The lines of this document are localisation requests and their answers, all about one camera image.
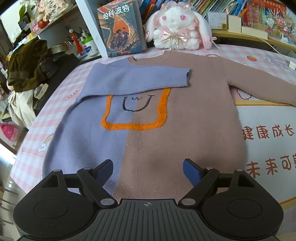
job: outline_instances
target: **storage box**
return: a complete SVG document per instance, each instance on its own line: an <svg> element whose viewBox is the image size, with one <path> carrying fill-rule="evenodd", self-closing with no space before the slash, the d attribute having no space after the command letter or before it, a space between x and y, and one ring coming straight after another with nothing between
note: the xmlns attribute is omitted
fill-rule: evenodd
<svg viewBox="0 0 296 241"><path fill-rule="evenodd" d="M242 33L267 40L268 33L261 29L242 26Z"/></svg>
<svg viewBox="0 0 296 241"><path fill-rule="evenodd" d="M207 21L211 29L227 29L227 14L225 12L207 12Z"/></svg>
<svg viewBox="0 0 296 241"><path fill-rule="evenodd" d="M228 31L232 33L242 32L242 18L234 15L227 15Z"/></svg>

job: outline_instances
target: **purple sleeve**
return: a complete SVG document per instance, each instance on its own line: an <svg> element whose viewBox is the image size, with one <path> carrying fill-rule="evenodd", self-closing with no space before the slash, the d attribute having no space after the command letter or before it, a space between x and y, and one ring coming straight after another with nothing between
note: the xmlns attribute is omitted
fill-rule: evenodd
<svg viewBox="0 0 296 241"><path fill-rule="evenodd" d="M77 98L91 95L130 95L150 90L188 86L189 68L167 66L112 66L96 63Z"/></svg>

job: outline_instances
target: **metal screw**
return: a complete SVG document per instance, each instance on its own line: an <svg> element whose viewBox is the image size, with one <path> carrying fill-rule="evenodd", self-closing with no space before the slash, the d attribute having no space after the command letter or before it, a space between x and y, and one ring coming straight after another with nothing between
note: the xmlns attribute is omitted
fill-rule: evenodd
<svg viewBox="0 0 296 241"><path fill-rule="evenodd" d="M101 200L101 204L104 205L104 206L109 206L109 205L112 205L114 204L115 201L111 198L104 198Z"/></svg>
<svg viewBox="0 0 296 241"><path fill-rule="evenodd" d="M186 206L191 206L195 204L195 200L192 198L184 198L181 203Z"/></svg>

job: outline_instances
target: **sweater sleeve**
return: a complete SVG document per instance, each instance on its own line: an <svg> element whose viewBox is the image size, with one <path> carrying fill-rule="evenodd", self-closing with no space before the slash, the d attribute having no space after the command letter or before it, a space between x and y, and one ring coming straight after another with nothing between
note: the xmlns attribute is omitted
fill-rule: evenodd
<svg viewBox="0 0 296 241"><path fill-rule="evenodd" d="M240 88L254 97L296 106L296 86L262 70L229 59L220 59L228 85Z"/></svg>
<svg viewBox="0 0 296 241"><path fill-rule="evenodd" d="M188 86L190 68L167 66L92 67L79 99L91 95L131 95L150 90Z"/></svg>

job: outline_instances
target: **white plush rabbit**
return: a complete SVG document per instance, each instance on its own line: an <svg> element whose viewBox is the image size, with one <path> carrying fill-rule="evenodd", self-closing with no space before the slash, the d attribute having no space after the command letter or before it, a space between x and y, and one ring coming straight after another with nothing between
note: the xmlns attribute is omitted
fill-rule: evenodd
<svg viewBox="0 0 296 241"><path fill-rule="evenodd" d="M191 3L163 3L145 24L147 42L154 40L156 48L196 50L200 43L212 46L212 31L208 22L192 10Z"/></svg>

